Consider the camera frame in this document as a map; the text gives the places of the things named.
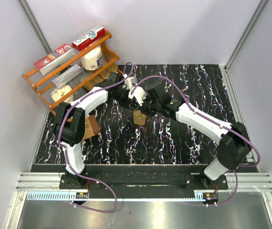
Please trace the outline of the brown cardboard express box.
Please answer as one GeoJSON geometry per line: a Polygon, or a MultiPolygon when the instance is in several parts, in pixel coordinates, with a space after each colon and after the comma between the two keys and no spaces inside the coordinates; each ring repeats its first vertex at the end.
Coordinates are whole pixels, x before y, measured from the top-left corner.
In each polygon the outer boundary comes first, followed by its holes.
{"type": "Polygon", "coordinates": [[[147,116],[142,114],[140,110],[135,110],[133,112],[133,122],[136,125],[145,125],[147,116]]]}

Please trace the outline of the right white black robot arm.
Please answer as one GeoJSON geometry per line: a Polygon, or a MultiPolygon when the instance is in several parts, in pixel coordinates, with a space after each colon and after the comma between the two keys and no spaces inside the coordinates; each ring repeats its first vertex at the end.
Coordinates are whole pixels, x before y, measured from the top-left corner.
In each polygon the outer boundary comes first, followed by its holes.
{"type": "Polygon", "coordinates": [[[161,113],[178,123],[195,128],[217,145],[217,156],[202,171],[200,184],[206,189],[216,185],[225,172],[237,169],[253,149],[244,124],[231,124],[197,109],[187,100],[182,91],[170,96],[157,83],[147,90],[138,86],[130,92],[140,110],[147,115],[161,113]]]}

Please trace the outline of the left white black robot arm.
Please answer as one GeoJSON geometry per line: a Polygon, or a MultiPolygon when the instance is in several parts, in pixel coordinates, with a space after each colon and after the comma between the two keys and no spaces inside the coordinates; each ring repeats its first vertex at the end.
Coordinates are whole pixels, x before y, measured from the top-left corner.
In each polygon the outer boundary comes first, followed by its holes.
{"type": "Polygon", "coordinates": [[[71,103],[61,102],[54,119],[54,134],[62,147],[66,160],[66,171],[71,175],[70,183],[75,188],[86,185],[86,176],[81,174],[85,164],[81,155],[81,141],[85,135],[86,116],[99,105],[107,102],[116,89],[130,90],[135,78],[111,72],[109,78],[96,84],[88,93],[71,103]]]}

